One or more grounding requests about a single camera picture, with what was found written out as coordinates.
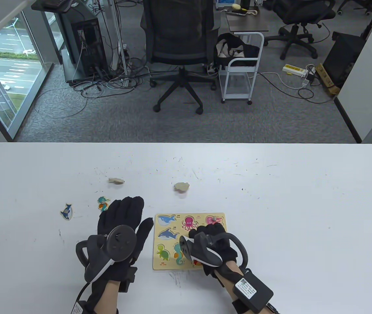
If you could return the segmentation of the person's right hand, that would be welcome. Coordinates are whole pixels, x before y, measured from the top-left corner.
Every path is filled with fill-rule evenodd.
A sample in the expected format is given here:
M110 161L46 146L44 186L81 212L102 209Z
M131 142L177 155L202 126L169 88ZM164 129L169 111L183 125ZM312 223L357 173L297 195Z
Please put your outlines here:
M214 223L214 224L208 224L206 226L199 226L197 229L192 229L188 233L188 237L193 239L196 234L199 232L204 232L206 235L215 236L218 234L223 234L226 232L223 225L220 223ZM211 249L215 251L224 262L237 262L237 252L230 246L230 241L228 239L222 239L220 241L217 241ZM205 272L205 275L209 276L211 275L213 278L217 279L217 276L215 274L215 268L203 265L203 270Z

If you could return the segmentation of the person's left hand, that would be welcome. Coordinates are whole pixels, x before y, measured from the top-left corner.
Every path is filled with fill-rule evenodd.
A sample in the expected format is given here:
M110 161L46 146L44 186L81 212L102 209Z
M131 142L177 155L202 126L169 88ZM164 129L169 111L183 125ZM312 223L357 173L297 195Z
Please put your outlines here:
M136 234L136 244L132 254L124 261L110 266L98 281L119 282L119 292L127 292L129 284L134 280L137 268L134 263L143 250L146 239L153 228L153 218L142 220L144 199L140 196L125 197L115 200L106 211L103 211L98 220L97 233L109 235L119 225L131 227Z

